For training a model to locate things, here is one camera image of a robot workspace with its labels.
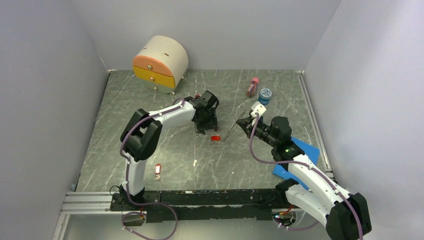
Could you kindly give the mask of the key with red tag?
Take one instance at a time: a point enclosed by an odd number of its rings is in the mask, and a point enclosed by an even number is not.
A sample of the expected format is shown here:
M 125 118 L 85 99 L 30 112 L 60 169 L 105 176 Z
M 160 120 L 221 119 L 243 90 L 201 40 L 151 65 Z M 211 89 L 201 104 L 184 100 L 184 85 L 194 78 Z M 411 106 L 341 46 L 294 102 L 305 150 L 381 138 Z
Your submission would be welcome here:
M 219 135 L 213 135 L 213 136 L 210 137 L 210 140 L 213 141 L 213 142 L 220 142 L 221 139 L 222 138 Z

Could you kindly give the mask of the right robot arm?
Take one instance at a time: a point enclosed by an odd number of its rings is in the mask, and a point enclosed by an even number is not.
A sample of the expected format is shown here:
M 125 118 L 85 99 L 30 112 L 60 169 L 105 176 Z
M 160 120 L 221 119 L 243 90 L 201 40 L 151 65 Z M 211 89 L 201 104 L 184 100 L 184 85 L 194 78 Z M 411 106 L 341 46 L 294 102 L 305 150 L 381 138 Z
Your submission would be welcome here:
M 256 161 L 279 165 L 308 186 L 305 189 L 296 180 L 285 180 L 274 195 L 278 206 L 286 208 L 292 204 L 303 209 L 325 227 L 332 240 L 362 240 L 372 230 L 366 198 L 341 187 L 310 160 L 293 141 L 286 117 L 276 116 L 267 125 L 261 116 L 255 115 L 238 119 L 236 124 L 249 138 L 249 150 Z M 272 147 L 273 161 L 255 155 L 254 138 Z

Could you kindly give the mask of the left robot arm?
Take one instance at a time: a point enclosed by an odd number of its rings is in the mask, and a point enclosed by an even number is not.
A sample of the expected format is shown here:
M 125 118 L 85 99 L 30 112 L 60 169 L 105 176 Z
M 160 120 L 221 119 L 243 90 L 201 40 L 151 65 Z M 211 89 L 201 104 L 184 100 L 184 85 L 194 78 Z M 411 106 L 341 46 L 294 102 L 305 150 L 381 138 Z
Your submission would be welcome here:
M 138 109 L 120 137 L 119 154 L 125 159 L 124 181 L 119 187 L 123 203 L 130 210 L 144 203 L 144 174 L 148 158 L 157 149 L 162 131 L 191 121 L 197 134 L 217 131 L 218 98 L 209 90 L 194 97 L 179 98 L 169 107 L 147 112 Z

